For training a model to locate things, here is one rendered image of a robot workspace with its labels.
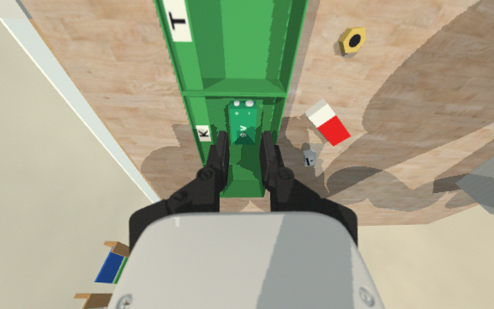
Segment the green 9v battery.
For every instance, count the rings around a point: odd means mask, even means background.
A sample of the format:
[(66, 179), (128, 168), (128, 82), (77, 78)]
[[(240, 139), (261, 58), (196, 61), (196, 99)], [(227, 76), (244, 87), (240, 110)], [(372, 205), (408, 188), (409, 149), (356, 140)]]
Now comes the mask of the green 9v battery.
[(231, 100), (229, 110), (232, 145), (255, 145), (256, 101)]

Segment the green rack of bins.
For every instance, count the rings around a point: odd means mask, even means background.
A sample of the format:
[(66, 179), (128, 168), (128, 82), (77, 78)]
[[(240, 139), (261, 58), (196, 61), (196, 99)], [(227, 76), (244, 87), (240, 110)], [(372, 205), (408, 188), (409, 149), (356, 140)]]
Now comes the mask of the green rack of bins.
[[(276, 145), (308, 2), (154, 0), (203, 167), (228, 132), (220, 197), (264, 197), (262, 133)], [(256, 101), (255, 145), (232, 145), (231, 100)]]

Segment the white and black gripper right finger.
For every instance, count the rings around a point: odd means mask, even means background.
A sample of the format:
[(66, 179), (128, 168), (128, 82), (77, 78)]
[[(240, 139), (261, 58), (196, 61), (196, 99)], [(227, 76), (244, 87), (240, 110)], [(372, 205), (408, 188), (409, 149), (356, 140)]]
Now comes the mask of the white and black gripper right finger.
[(259, 158), (262, 185), (270, 192), (270, 212), (301, 210), (328, 215), (347, 229), (358, 247), (358, 217), (355, 212), (327, 198), (321, 198), (311, 188), (295, 179), (293, 171), (284, 167), (280, 147), (274, 145), (271, 131), (262, 133)]

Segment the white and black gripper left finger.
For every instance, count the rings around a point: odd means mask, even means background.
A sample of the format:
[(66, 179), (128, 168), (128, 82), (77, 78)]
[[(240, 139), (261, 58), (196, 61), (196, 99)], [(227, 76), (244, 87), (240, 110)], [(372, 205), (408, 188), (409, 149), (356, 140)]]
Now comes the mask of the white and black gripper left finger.
[(168, 199), (138, 209), (131, 215), (130, 254), (146, 227), (160, 218), (180, 213), (220, 212), (220, 193), (227, 186), (229, 158), (228, 132), (219, 130), (217, 144), (210, 145), (206, 167), (196, 173), (195, 179)]

